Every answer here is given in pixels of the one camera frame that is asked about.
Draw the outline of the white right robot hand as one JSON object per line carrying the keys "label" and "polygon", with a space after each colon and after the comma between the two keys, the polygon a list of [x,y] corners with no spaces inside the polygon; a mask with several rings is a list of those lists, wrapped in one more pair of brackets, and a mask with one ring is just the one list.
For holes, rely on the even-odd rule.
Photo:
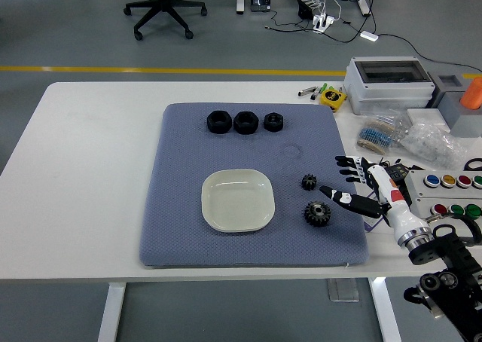
{"label": "white right robot hand", "polygon": [[402,196],[395,182],[385,168],[359,156],[336,156],[340,174],[347,182],[360,182],[371,188],[376,198],[337,191],[328,186],[319,190],[339,206],[351,212],[371,218],[382,217],[394,231],[394,238],[400,247],[408,248],[411,243],[427,243],[433,239],[428,223],[415,216]]}

